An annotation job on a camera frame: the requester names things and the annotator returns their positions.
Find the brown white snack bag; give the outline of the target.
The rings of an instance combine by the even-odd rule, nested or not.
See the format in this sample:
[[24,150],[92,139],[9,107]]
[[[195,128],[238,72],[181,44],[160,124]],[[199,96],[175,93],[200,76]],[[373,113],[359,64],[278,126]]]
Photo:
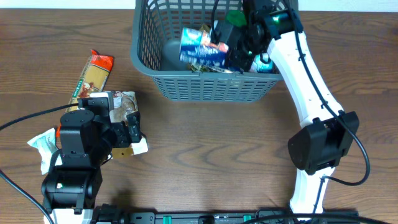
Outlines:
[[[135,111],[139,111],[136,94],[134,91],[112,91],[114,109],[109,112],[112,123],[124,121],[127,125],[126,116]],[[146,136],[141,132],[140,142],[131,142],[129,147],[114,147],[109,159],[120,159],[127,156],[135,156],[149,150]]]

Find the white crumpled packet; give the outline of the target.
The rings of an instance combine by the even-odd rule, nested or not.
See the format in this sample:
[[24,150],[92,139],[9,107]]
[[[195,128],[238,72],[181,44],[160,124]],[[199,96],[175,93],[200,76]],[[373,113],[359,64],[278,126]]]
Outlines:
[[40,171],[42,175],[45,175],[49,171],[52,155],[58,151],[56,146],[55,129],[51,128],[46,132],[33,137],[27,142],[27,144],[38,150],[42,158]]

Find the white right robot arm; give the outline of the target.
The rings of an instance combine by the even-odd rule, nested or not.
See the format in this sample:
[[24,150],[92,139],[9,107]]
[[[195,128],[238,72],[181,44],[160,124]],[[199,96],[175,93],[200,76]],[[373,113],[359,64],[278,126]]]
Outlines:
[[297,168],[291,211],[307,219],[323,212],[327,183],[352,145],[358,142],[359,118],[335,100],[307,44],[299,15],[291,6],[271,1],[244,1],[235,21],[213,21],[211,40],[228,48],[227,66],[248,71],[267,54],[293,99],[300,131],[288,141]]

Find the blue tissue pack box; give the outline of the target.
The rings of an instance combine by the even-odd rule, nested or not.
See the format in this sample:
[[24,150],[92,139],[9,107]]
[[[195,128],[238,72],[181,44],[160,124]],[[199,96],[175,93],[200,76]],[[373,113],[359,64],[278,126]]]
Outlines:
[[[184,28],[180,39],[179,60],[190,64],[201,64],[214,66],[232,72],[241,72],[240,70],[229,66],[229,47],[220,42],[214,41],[214,32],[202,32],[191,28]],[[269,72],[251,72],[251,73],[270,73],[273,71],[274,64],[271,61],[271,70]]]

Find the grey plastic basket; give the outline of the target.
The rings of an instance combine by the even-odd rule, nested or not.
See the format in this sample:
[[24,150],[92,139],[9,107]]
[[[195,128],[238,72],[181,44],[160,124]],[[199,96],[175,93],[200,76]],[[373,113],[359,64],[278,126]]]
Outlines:
[[261,99],[279,80],[278,70],[268,73],[193,71],[179,60],[184,28],[198,30],[211,16],[224,19],[242,8],[241,1],[137,0],[131,61],[151,77],[160,92],[174,101],[236,101]]

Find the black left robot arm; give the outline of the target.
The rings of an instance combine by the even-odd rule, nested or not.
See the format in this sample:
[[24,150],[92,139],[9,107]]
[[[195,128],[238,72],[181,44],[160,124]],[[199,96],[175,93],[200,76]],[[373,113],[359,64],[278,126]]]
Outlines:
[[142,139],[140,112],[127,115],[127,122],[112,123],[108,110],[75,110],[61,118],[61,150],[56,152],[42,183],[44,208],[72,208],[75,214],[95,206],[102,183],[101,166],[114,148],[124,148]]

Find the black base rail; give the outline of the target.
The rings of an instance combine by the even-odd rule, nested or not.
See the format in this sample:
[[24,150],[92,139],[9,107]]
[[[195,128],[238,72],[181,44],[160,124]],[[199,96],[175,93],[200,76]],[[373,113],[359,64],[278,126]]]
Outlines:
[[[155,213],[153,211],[128,213],[115,205],[102,204],[93,211],[93,216],[86,223],[125,223],[125,224],[234,224],[244,223],[271,215],[286,215],[292,213],[284,208],[261,208],[256,212],[229,213]],[[349,215],[358,217],[359,213],[352,210],[323,211],[329,215]],[[293,224],[293,223],[359,223],[352,220],[336,218],[290,218],[273,219],[256,223]]]

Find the spaghetti pasta packet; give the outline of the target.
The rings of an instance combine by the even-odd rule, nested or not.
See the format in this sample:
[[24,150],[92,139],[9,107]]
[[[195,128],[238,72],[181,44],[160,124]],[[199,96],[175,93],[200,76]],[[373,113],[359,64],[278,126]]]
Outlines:
[[80,74],[68,103],[75,104],[78,103],[80,98],[89,98],[92,93],[102,92],[113,65],[113,56],[101,55],[98,51],[91,49],[91,55]]

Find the gold foil coffee bag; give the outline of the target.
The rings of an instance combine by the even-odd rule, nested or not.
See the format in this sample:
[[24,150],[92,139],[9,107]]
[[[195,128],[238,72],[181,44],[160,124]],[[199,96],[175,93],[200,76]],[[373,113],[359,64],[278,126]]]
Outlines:
[[[200,27],[200,31],[202,32],[210,32],[211,29],[208,25],[202,24]],[[218,72],[218,73],[232,73],[231,70],[214,67],[214,66],[206,66],[201,64],[191,64],[188,66],[188,69],[193,72]]]

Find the green lid glass jar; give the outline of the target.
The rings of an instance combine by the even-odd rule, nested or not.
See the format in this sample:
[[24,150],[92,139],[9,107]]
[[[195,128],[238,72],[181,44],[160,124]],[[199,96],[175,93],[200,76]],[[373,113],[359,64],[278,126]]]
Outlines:
[[244,13],[239,10],[228,11],[225,20],[236,27],[243,27],[247,25]]

